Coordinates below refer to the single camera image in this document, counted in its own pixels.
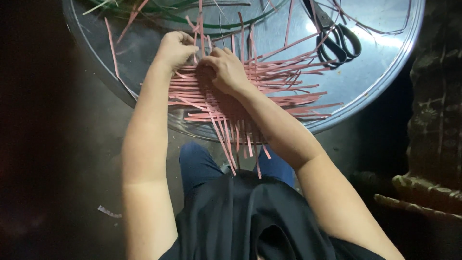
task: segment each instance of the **scissors blade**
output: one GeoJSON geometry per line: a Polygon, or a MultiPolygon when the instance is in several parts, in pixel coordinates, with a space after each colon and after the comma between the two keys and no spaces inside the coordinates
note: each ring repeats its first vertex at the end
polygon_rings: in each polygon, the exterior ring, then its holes
{"type": "Polygon", "coordinates": [[[324,12],[321,7],[319,6],[318,3],[316,3],[314,0],[311,0],[313,2],[313,7],[314,11],[316,13],[316,18],[319,21],[319,24],[321,24],[321,27],[323,29],[328,29],[334,25],[334,21],[327,15],[326,12],[324,12]]]}

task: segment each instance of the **blue jeans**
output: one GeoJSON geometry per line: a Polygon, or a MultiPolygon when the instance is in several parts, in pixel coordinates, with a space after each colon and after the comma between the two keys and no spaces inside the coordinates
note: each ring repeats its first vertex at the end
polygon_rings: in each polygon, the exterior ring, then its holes
{"type": "MultiPolygon", "coordinates": [[[[293,169],[287,162],[277,156],[269,146],[266,146],[266,148],[271,159],[268,159],[262,147],[258,155],[261,174],[283,181],[293,188],[293,169]]],[[[185,196],[194,187],[223,175],[220,167],[213,161],[207,149],[194,141],[181,146],[180,168],[185,196]]]]}

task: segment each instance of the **dark floor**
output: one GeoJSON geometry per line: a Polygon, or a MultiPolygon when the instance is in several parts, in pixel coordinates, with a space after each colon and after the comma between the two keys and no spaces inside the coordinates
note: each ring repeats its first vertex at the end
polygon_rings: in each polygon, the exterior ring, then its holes
{"type": "MultiPolygon", "coordinates": [[[[1,16],[0,43],[0,258],[124,259],[123,223],[97,208],[122,211],[120,149],[133,110],[81,58],[59,2],[1,5],[8,15],[1,16]]],[[[316,136],[346,176],[407,171],[408,70],[361,113],[316,136]]],[[[169,131],[175,213],[182,209],[178,152],[188,140],[169,131]]],[[[218,143],[196,141],[224,161],[218,143]]],[[[370,198],[372,212],[408,259],[460,258],[455,224],[384,209],[370,198]]]]}

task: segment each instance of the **black scissors handle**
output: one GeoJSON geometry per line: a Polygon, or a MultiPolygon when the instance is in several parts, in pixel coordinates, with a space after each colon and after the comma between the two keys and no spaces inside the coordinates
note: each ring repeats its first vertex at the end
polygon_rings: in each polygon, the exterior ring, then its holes
{"type": "Polygon", "coordinates": [[[330,37],[326,37],[327,32],[328,29],[322,29],[316,41],[316,43],[319,44],[323,38],[326,38],[324,43],[318,48],[318,56],[322,62],[332,60],[332,58],[327,54],[325,47],[329,48],[329,50],[337,56],[337,62],[331,63],[331,66],[333,67],[338,67],[361,54],[362,48],[359,38],[343,24],[334,25],[334,29],[331,31],[335,37],[335,41],[330,37]],[[348,49],[345,38],[351,42],[353,46],[353,53],[348,49]]]}

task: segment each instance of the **black shirt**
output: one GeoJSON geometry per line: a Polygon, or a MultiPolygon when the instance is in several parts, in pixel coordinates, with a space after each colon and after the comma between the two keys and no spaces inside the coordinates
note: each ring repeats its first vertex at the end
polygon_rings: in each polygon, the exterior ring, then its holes
{"type": "Polygon", "coordinates": [[[225,174],[193,189],[184,204],[178,238],[161,260],[383,260],[329,237],[306,200],[271,177],[225,174]]]}

